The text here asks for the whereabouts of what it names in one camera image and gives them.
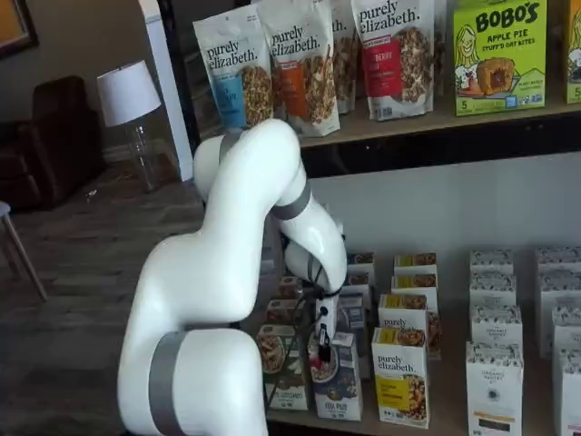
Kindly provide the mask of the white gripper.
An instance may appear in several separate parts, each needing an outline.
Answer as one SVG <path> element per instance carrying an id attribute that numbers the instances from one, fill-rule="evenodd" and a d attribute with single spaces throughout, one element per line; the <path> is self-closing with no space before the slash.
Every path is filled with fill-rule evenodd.
<path id="1" fill-rule="evenodd" d="M 318 355 L 322 362 L 330 362 L 330 341 L 337 329 L 338 304 L 337 292 L 324 293 L 315 299 L 315 331 L 318 335 Z"/>

